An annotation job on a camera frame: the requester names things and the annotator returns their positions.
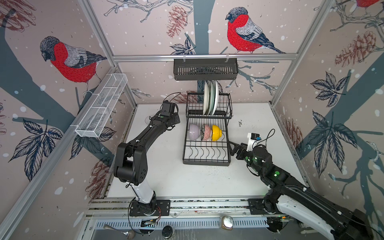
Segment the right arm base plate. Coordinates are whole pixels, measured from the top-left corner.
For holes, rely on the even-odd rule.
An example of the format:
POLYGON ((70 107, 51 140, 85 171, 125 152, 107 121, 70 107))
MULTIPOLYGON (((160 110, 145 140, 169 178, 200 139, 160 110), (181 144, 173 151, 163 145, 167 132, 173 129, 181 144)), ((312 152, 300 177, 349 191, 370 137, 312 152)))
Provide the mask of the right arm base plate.
POLYGON ((264 199, 248 199, 248 207, 251 215, 272 215, 279 213, 275 203, 264 199))

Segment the yellow ceramic bowl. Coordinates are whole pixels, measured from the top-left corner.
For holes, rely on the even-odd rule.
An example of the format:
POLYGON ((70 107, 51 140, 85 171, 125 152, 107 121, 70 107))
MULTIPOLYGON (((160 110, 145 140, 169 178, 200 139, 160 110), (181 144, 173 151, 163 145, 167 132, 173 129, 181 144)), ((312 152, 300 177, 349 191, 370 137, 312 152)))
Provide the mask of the yellow ceramic bowl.
POLYGON ((212 141, 218 141, 222 137, 222 135, 222 130, 218 126, 212 125, 212 141))

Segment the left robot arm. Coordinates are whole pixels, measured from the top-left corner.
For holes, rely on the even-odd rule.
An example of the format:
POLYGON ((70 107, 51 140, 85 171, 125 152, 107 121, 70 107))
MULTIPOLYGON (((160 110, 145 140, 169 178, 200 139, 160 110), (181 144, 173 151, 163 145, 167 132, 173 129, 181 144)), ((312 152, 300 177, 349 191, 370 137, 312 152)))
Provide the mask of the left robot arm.
POLYGON ((120 143, 117 147, 114 177, 132 186, 136 195, 135 204, 147 216, 157 210, 156 193, 146 180, 147 152, 160 135, 171 131, 180 122, 178 105, 163 101, 148 126, 136 138, 128 143, 120 143))

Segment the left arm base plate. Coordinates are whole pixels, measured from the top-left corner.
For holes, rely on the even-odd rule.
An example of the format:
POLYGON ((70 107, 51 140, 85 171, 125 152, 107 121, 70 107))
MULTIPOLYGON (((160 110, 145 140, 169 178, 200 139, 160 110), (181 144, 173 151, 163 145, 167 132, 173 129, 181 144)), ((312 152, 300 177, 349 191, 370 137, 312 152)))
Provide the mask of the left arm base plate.
POLYGON ((129 207, 129 217, 169 216, 170 208, 170 200, 156 200, 148 204, 133 200, 129 207))

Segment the pink floral pattern bowl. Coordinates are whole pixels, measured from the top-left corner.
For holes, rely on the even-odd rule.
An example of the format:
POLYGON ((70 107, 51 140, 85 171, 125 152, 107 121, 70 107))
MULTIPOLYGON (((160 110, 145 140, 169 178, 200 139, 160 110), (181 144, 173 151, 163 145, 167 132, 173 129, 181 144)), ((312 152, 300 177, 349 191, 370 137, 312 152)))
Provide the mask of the pink floral pattern bowl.
POLYGON ((203 124, 202 125, 202 128, 201 128, 201 132, 202 132, 202 136, 201 136, 201 140, 202 141, 207 141, 211 138, 212 136, 212 129, 209 125, 207 124, 203 124))

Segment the clear glass tumbler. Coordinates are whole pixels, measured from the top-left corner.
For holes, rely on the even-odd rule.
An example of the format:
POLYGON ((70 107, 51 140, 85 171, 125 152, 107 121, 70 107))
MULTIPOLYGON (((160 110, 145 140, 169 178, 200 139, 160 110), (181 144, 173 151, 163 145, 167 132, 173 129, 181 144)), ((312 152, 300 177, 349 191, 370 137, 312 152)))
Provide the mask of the clear glass tumbler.
POLYGON ((146 119, 145 119, 145 124, 146 124, 146 125, 150 125, 151 122, 152 122, 152 117, 151 117, 151 116, 146 117, 146 119))

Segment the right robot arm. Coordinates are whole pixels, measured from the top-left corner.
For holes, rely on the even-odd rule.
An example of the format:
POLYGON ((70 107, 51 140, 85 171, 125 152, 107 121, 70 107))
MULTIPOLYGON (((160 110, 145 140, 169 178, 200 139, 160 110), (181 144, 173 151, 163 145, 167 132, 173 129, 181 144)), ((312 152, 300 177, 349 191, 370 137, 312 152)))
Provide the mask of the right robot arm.
POLYGON ((230 142, 231 155, 247 164, 250 172, 269 188, 263 198, 249 199, 252 214, 283 214, 308 225, 328 240, 372 240, 373 228, 360 210, 350 211, 300 183, 272 162, 266 147, 230 142))

